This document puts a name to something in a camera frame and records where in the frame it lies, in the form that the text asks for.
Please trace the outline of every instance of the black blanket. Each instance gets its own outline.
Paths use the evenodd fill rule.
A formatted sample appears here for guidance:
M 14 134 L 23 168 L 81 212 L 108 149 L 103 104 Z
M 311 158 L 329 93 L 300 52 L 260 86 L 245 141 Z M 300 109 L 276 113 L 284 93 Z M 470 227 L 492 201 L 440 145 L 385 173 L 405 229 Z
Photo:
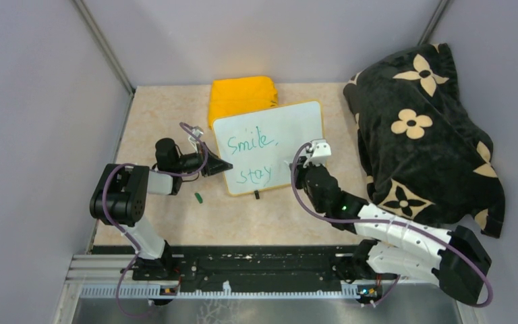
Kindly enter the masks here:
M 425 225 L 473 215 L 498 238 L 505 196 L 491 166 L 493 142 L 459 101 L 446 44 L 390 55 L 344 88 L 373 203 Z

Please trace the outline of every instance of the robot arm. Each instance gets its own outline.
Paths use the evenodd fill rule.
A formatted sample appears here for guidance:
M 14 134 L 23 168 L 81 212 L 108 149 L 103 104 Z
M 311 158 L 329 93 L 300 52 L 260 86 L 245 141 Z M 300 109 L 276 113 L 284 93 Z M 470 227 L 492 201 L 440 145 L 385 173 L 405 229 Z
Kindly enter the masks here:
M 366 259 L 371 270 L 430 282 L 456 300 L 466 304 L 477 302 L 484 285 L 480 276 L 446 246 L 409 230 L 408 226 L 419 227 L 462 252 L 485 275 L 491 259 L 472 231 L 462 226 L 452 232 L 418 224 L 341 190 L 338 181 L 324 166 L 331 154 L 330 145 L 325 140 L 311 142 L 306 153 L 305 157 L 299 158 L 295 172 L 296 189 L 304 190 L 315 211 L 328 219 L 359 220 L 332 225 L 375 239 L 366 242 L 366 245 L 372 245 Z M 393 222 L 404 223 L 406 227 L 393 225 Z
M 141 270 L 149 271 L 152 275 L 164 279 L 173 267 L 173 260 L 168 243 L 161 238 L 148 219 L 144 217 L 146 194 L 176 195 L 183 182 L 182 177 L 172 174 L 193 173 L 200 169 L 206 151 L 207 163 L 201 168 L 204 177 L 232 169 L 232 164 L 225 162 L 209 151 L 205 142 L 195 140 L 203 134 L 200 128 L 192 128 L 188 140 L 195 153 L 182 154 L 174 140 L 163 138 L 156 143 L 156 170 L 147 166 L 130 165 L 117 171 L 107 192 L 107 208 L 116 224 L 137 243 L 132 244 L 138 253 Z M 109 174 L 119 167 L 118 164 L 108 164 L 90 199 L 90 214 L 106 225 L 112 223 L 103 211 L 102 195 Z M 139 278 L 142 271 L 135 270 L 134 278 Z

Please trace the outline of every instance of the beige flower print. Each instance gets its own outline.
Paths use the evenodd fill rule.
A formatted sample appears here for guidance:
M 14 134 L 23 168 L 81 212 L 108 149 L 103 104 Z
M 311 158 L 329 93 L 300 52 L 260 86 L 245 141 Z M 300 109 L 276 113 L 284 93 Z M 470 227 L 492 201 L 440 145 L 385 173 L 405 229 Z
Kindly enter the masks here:
M 354 115 L 354 124 L 355 124 L 355 130 L 359 130 L 360 129 L 360 113 L 356 113 Z
M 437 84 L 443 84 L 449 80 L 449 78 L 444 78 L 434 74 L 432 69 L 430 69 L 430 64 L 428 61 L 426 61 L 426 59 L 424 59 L 424 57 L 422 57 L 420 54 L 416 54 L 413 64 L 415 71 L 398 73 L 397 75 L 393 76 L 393 78 L 411 81 L 420 80 L 420 85 L 422 85 L 422 88 L 430 95 L 430 97 L 434 96 Z
M 483 211 L 480 211 L 475 217 L 476 223 L 481 227 L 482 230 L 486 229 L 486 226 L 488 225 L 488 215 L 489 210 L 484 209 Z
M 400 120 L 392 123 L 391 130 L 394 134 L 406 133 L 406 136 L 412 140 L 422 138 L 426 133 L 425 127 L 430 127 L 432 119 L 427 115 L 416 115 L 412 109 L 402 109 L 398 113 Z
M 426 207 L 434 203 L 414 194 L 408 187 L 392 179 L 392 187 L 388 196 L 378 205 L 393 213 L 414 219 Z
M 352 78 L 352 79 L 350 79 L 350 80 L 348 81 L 348 83 L 352 83 L 352 84 L 354 84 L 354 85 L 357 85 L 357 84 L 356 84 L 356 82 L 358 82 L 358 76 L 359 76 L 363 71 L 364 71 L 364 70 L 362 70 L 362 71 L 358 72 L 358 73 L 354 76 L 354 78 Z
M 480 174 L 482 176 L 486 176 L 489 178 L 497 178 L 497 173 L 490 164 L 491 160 L 491 152 L 490 149 L 482 142 L 478 142 L 478 147 L 476 148 L 482 159 L 485 161 L 485 164 L 476 168 L 473 172 Z

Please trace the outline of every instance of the yellow cloth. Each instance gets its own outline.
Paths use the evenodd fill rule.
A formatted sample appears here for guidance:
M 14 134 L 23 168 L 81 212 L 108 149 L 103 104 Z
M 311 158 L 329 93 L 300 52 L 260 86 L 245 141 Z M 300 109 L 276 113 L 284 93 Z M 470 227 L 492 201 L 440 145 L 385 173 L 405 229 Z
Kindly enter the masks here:
M 275 84 L 266 76 L 215 80 L 209 98 L 209 128 L 218 118 L 263 110 L 278 103 Z

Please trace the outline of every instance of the speckled surface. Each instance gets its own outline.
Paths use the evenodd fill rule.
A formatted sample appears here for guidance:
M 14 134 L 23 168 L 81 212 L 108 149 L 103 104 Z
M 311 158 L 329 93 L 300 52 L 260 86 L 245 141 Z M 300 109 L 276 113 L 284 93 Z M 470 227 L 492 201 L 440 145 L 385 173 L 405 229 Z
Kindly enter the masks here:
M 357 147 L 356 124 L 342 95 L 344 83 L 276 84 L 279 104 L 318 99 L 323 108 L 324 133 L 333 148 L 327 167 L 342 189 L 366 197 L 366 175 Z M 217 152 L 207 128 L 210 86 L 139 87 L 122 138 L 119 163 L 155 163 L 154 145 L 164 137 L 174 138 L 183 152 L 191 152 L 180 121 L 206 130 L 203 139 Z M 198 203 L 195 192 L 203 198 Z M 145 217 L 158 234 L 172 245 L 318 245 L 353 244 L 359 237 L 334 229 L 298 205 L 291 188 L 277 188 L 232 197 L 223 176 L 200 178 L 183 184 L 177 196 L 148 195 Z M 128 244 L 109 226 L 98 225 L 94 243 Z

